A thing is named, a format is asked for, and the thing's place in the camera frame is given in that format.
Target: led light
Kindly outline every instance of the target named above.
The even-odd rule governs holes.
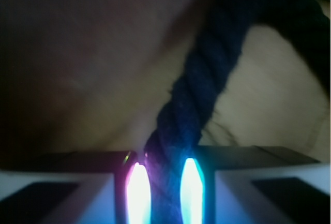
[[[204,185],[198,162],[188,158],[180,183],[180,207],[183,224],[201,224],[203,218]]]
[[[148,224],[151,221],[151,187],[147,171],[136,163],[127,178],[127,218],[129,224]]]

